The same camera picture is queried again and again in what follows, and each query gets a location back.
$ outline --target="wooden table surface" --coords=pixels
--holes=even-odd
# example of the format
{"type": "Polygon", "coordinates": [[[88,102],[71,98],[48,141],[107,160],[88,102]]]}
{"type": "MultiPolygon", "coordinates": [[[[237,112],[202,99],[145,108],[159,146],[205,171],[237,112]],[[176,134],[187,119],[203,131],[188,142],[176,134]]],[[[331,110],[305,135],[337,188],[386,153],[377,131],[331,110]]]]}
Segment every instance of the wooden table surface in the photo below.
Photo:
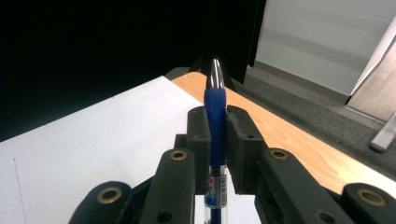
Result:
{"type": "MultiPolygon", "coordinates": [[[[204,101],[204,75],[188,73],[174,79],[173,82],[197,100],[204,101]]],[[[377,186],[396,198],[396,182],[393,180],[355,161],[234,91],[226,91],[227,105],[244,108],[256,123],[267,145],[291,152],[321,186],[341,193],[344,185],[361,182],[377,186]]]]}

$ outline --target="line on paper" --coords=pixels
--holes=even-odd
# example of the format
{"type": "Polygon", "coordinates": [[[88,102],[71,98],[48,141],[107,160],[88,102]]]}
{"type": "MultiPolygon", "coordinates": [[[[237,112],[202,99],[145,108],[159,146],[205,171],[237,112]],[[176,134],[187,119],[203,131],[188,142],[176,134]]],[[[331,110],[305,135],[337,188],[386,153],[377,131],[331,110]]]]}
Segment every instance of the line on paper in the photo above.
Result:
{"type": "Polygon", "coordinates": [[[18,189],[19,189],[19,191],[20,191],[20,198],[21,198],[21,204],[22,204],[23,219],[24,219],[25,224],[26,224],[26,215],[25,215],[25,212],[24,212],[24,204],[23,204],[23,199],[22,199],[20,177],[18,176],[17,161],[15,160],[15,157],[14,157],[14,165],[15,165],[15,173],[17,174],[18,189]]]}

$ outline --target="pen tip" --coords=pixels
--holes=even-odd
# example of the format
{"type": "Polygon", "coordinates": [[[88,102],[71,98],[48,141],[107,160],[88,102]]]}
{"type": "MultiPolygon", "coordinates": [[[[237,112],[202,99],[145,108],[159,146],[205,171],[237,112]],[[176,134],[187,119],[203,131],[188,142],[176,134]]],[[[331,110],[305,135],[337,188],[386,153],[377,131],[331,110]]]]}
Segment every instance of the pen tip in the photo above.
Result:
{"type": "Polygon", "coordinates": [[[224,78],[219,59],[211,61],[210,74],[206,79],[207,89],[224,89],[224,78]]]}

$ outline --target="pen grip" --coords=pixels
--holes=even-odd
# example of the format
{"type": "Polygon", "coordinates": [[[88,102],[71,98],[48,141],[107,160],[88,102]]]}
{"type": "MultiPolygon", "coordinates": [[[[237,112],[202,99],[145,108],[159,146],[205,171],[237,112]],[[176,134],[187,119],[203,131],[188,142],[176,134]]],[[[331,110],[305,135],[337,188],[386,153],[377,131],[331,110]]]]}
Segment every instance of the pen grip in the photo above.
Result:
{"type": "Polygon", "coordinates": [[[223,138],[225,132],[226,95],[224,89],[206,89],[204,104],[210,130],[210,165],[225,164],[223,138]]]}

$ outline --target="blue pen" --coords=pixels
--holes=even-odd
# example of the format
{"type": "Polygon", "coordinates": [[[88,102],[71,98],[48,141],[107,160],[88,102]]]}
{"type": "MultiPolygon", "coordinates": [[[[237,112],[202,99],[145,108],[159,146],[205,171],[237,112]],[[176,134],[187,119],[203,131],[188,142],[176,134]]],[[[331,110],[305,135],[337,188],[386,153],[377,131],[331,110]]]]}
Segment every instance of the blue pen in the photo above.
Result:
{"type": "Polygon", "coordinates": [[[210,130],[209,183],[205,195],[205,224],[227,223],[227,175],[223,138],[226,94],[219,60],[212,61],[204,97],[210,130]]]}

